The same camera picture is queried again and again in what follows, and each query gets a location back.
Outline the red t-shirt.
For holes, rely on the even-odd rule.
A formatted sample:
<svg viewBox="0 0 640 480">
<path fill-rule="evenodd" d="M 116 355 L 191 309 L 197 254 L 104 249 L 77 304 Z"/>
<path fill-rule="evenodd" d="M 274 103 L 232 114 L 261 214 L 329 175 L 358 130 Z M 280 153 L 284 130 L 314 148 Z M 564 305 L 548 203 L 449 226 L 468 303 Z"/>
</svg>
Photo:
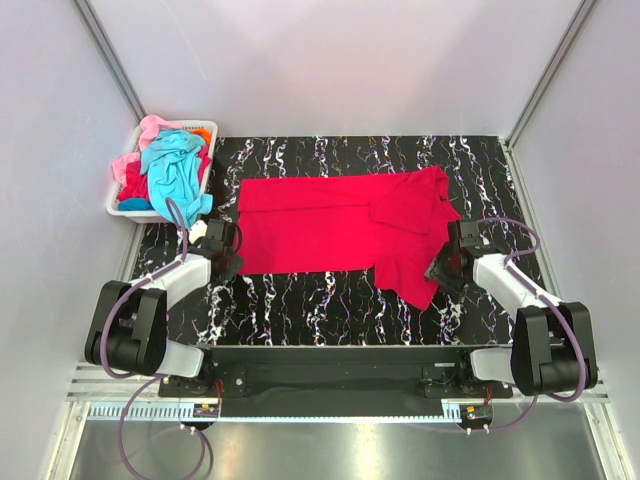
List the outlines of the red t-shirt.
<svg viewBox="0 0 640 480">
<path fill-rule="evenodd" d="M 438 284 L 426 276 L 459 214 L 437 167 L 411 173 L 242 182 L 243 275 L 372 269 L 374 285 L 420 310 Z"/>
</svg>

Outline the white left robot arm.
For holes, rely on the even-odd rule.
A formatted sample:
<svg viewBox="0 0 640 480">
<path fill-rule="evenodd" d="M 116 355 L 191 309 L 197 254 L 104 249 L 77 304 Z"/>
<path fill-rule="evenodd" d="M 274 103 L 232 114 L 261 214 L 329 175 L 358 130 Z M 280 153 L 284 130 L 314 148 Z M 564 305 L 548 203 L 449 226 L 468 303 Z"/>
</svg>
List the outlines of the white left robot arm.
<svg viewBox="0 0 640 480">
<path fill-rule="evenodd" d="M 135 281 L 102 287 L 84 346 L 85 360 L 117 379 L 133 375 L 179 378 L 196 396 L 215 386 L 213 355 L 205 347 L 168 339 L 168 314 L 179 301 L 239 272 L 243 235 L 233 222 L 211 220 L 205 233 L 166 266 Z"/>
</svg>

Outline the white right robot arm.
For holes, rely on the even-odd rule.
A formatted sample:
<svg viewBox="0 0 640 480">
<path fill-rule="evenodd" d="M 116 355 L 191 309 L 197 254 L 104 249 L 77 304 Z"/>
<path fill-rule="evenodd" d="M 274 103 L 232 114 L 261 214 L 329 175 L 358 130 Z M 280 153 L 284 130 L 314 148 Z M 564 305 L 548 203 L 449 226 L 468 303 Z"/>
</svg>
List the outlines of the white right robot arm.
<svg viewBox="0 0 640 480">
<path fill-rule="evenodd" d="M 481 234 L 480 226 L 486 223 L 518 226 L 530 235 L 532 246 L 505 253 Z M 538 250 L 538 234 L 507 218 L 456 220 L 447 231 L 448 239 L 425 277 L 454 292 L 473 284 L 514 321 L 509 347 L 476 349 L 454 371 L 457 390 L 472 397 L 490 382 L 500 382 L 528 396 L 572 402 L 594 388 L 598 367 L 588 308 L 549 293 L 515 263 L 516 258 Z"/>
</svg>

